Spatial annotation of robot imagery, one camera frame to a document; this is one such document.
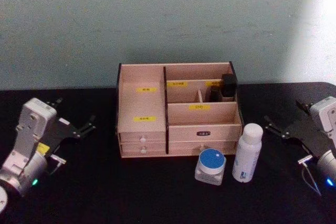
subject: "green led light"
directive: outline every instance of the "green led light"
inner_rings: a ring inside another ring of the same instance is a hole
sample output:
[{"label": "green led light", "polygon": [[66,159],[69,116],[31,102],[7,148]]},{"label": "green led light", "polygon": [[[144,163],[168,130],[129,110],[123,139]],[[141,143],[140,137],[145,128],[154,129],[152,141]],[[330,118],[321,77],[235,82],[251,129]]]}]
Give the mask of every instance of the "green led light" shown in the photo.
[{"label": "green led light", "polygon": [[32,183],[32,186],[35,186],[37,184],[37,182],[38,182],[38,179],[35,178],[34,181],[33,181],[33,183]]}]

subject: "white jar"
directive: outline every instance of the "white jar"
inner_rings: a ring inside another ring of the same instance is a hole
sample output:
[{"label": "white jar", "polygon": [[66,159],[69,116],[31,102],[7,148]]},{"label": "white jar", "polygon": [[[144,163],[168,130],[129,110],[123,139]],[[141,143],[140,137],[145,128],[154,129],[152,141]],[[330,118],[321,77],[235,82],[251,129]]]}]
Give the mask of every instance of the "white jar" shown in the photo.
[{"label": "white jar", "polygon": [[226,158],[215,149],[203,150],[195,169],[195,179],[219,186],[223,180]]},{"label": "white jar", "polygon": [[253,177],[261,150],[263,128],[249,123],[244,127],[238,141],[237,153],[233,164],[232,175],[239,182],[249,182]]}]

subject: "wooden compartment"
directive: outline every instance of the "wooden compartment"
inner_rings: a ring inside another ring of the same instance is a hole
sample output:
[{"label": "wooden compartment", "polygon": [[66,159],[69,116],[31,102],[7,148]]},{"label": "wooden compartment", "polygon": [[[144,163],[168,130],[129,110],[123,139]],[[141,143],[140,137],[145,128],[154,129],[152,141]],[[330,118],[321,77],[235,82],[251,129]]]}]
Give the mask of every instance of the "wooden compartment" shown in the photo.
[{"label": "wooden compartment", "polygon": [[235,154],[242,134],[237,94],[208,102],[229,63],[121,65],[117,136],[122,157],[198,155],[204,148]]}]

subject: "yellow label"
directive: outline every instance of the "yellow label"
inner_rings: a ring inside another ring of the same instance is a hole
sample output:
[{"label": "yellow label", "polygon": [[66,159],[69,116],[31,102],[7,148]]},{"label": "yellow label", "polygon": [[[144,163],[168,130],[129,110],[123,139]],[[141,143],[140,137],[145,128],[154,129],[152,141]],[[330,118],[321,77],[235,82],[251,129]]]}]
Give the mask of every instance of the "yellow label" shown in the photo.
[{"label": "yellow label", "polygon": [[137,88],[137,92],[156,92],[157,88]]},{"label": "yellow label", "polygon": [[207,87],[210,87],[210,86],[218,86],[218,87],[220,87],[222,84],[223,84],[222,81],[206,81],[205,82],[205,85]]},{"label": "yellow label", "polygon": [[37,151],[40,152],[41,154],[46,154],[49,149],[50,147],[43,143],[38,143],[37,145]]},{"label": "yellow label", "polygon": [[189,105],[189,110],[209,110],[210,105]]},{"label": "yellow label", "polygon": [[135,122],[154,122],[156,121],[156,116],[135,116],[133,120]]},{"label": "yellow label", "polygon": [[168,81],[167,87],[187,87],[187,81]]}]

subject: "blue lid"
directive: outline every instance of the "blue lid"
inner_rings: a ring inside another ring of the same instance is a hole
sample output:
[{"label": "blue lid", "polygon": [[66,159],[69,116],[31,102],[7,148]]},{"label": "blue lid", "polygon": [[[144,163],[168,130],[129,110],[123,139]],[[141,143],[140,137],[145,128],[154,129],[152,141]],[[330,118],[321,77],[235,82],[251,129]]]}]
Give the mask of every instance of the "blue lid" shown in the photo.
[{"label": "blue lid", "polygon": [[226,160],[224,155],[215,149],[206,149],[199,156],[201,164],[210,169],[222,167]]}]

